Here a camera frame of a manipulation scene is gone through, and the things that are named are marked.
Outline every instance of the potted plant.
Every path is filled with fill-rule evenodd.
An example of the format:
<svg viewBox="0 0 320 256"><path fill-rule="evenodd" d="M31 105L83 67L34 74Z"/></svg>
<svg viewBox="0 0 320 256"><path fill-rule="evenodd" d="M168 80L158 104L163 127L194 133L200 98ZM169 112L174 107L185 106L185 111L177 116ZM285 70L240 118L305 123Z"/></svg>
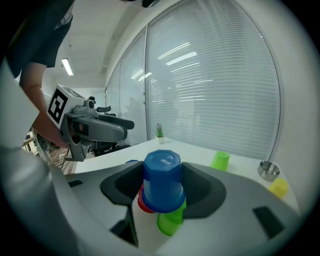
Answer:
<svg viewBox="0 0 320 256"><path fill-rule="evenodd" d="M155 127L155 139L159 144L165 142L164 131L162 130L162 125L157 123Z"/></svg>

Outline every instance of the green plant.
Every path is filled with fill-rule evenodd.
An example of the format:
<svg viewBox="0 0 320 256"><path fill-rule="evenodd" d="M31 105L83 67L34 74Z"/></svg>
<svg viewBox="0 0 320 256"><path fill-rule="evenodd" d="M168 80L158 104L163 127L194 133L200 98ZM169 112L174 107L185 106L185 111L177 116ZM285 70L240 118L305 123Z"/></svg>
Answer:
<svg viewBox="0 0 320 256"><path fill-rule="evenodd" d="M162 125L157 123L155 127L155 136L157 138L162 138L164 136L164 131L162 130Z"/></svg>

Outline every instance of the red cup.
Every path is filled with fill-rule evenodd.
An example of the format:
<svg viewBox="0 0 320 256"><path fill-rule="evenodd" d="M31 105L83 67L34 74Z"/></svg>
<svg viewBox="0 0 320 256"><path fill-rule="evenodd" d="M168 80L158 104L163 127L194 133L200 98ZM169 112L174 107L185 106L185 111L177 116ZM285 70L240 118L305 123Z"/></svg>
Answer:
<svg viewBox="0 0 320 256"><path fill-rule="evenodd" d="M144 201L142 201L142 190L144 189L144 184L140 187L139 194L138 194L138 205L146 213L154 214L155 212L150 210L148 207L146 207Z"/></svg>

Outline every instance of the ceiling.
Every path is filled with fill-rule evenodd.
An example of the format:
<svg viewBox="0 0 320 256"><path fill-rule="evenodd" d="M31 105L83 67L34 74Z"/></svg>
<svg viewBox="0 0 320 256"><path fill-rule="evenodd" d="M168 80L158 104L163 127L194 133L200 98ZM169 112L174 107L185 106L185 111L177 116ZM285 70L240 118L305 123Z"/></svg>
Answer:
<svg viewBox="0 0 320 256"><path fill-rule="evenodd" d="M138 2L75 0L70 30L49 73L67 76L63 58L68 58L74 76L105 73L117 42L140 8Z"/></svg>

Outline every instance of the person's arm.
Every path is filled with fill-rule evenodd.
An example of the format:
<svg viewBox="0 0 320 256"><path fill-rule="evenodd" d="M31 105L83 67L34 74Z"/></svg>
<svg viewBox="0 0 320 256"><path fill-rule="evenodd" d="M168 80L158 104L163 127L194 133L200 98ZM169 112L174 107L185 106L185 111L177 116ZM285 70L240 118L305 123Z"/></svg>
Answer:
<svg viewBox="0 0 320 256"><path fill-rule="evenodd" d="M64 143L60 137L58 128L47 116L47 105L42 92L42 79L46 70L46 65L29 62L22 69L20 76L20 86L30 101L39 110L39 115L35 119L32 127L44 138L56 145L68 149L68 144Z"/></svg>

